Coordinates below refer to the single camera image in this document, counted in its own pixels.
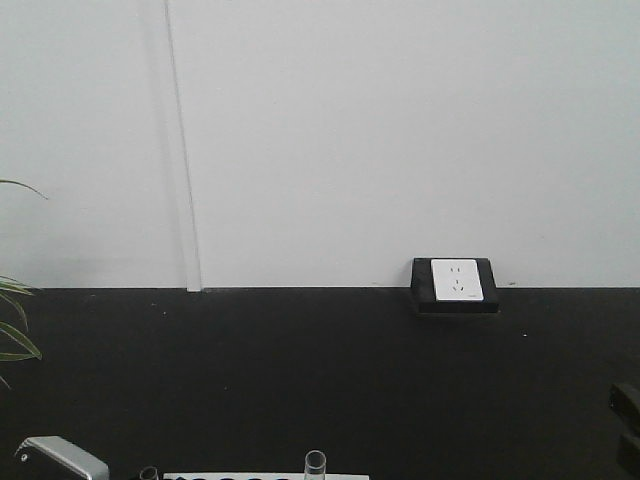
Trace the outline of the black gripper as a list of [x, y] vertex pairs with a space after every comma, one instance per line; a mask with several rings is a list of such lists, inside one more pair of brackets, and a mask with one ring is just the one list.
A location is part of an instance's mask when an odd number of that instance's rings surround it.
[[639, 467], [639, 390], [628, 383], [613, 383], [609, 407], [628, 429], [619, 437], [617, 462], [623, 468]]

